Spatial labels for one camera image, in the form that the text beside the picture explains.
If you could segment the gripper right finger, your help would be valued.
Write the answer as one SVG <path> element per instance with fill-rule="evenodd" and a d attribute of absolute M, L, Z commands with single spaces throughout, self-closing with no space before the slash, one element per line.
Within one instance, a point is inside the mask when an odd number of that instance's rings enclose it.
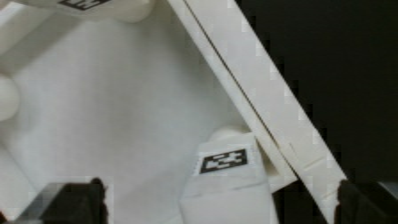
<path fill-rule="evenodd" d="M 337 201 L 335 224 L 398 224 L 398 181 L 343 181 Z"/>

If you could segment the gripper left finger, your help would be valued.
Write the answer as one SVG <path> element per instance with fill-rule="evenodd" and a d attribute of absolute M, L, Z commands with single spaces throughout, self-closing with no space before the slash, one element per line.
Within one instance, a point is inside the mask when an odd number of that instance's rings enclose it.
<path fill-rule="evenodd" d="M 99 178 L 49 183 L 10 224 L 108 224 L 104 197 Z"/>

